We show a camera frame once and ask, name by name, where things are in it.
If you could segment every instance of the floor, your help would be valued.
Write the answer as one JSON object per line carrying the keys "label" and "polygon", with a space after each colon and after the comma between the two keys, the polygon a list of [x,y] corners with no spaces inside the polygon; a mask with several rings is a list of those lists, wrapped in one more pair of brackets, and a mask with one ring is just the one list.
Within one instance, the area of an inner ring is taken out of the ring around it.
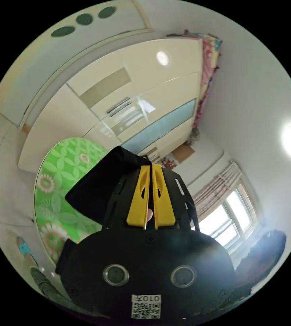
{"label": "floor", "polygon": [[16,246],[16,237],[20,235],[48,279],[66,296],[33,221],[36,175],[17,167],[25,139],[26,133],[0,115],[0,248],[21,277],[39,292]]}

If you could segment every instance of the striped curtain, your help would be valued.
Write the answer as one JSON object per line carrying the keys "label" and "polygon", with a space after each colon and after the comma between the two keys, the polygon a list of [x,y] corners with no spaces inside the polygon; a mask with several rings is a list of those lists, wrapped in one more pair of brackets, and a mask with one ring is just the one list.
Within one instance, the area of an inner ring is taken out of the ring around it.
{"label": "striped curtain", "polygon": [[235,190],[241,177],[241,170],[235,162],[220,172],[202,188],[193,200],[199,222],[212,213]]}

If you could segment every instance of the black cloth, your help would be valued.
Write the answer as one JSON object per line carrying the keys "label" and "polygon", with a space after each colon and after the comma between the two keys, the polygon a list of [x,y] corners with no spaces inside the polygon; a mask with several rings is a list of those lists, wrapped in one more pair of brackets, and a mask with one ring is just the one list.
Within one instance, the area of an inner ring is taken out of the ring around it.
{"label": "black cloth", "polygon": [[77,182],[65,199],[78,212],[102,225],[107,203],[120,178],[142,165],[151,162],[117,146]]}

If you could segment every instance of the cabinet handle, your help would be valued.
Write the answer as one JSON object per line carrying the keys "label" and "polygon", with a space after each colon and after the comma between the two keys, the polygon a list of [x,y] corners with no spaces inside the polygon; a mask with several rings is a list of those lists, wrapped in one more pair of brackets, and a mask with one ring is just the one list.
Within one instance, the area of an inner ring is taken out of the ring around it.
{"label": "cabinet handle", "polygon": [[132,102],[130,101],[130,98],[129,97],[126,97],[122,101],[120,101],[119,103],[117,103],[117,104],[113,105],[111,108],[109,108],[106,111],[106,114],[108,114],[110,117],[112,117],[117,112],[119,112],[120,110],[124,109],[125,107],[127,107],[131,103]]}

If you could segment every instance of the round table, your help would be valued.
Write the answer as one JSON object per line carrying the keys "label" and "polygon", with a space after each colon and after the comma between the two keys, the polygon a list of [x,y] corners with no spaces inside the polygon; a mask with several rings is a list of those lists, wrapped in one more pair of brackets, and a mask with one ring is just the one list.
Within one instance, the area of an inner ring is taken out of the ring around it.
{"label": "round table", "polygon": [[87,139],[70,138],[54,146],[41,164],[35,185],[35,222],[55,264],[67,238],[79,243],[101,230],[100,224],[80,214],[64,197],[107,152]]}

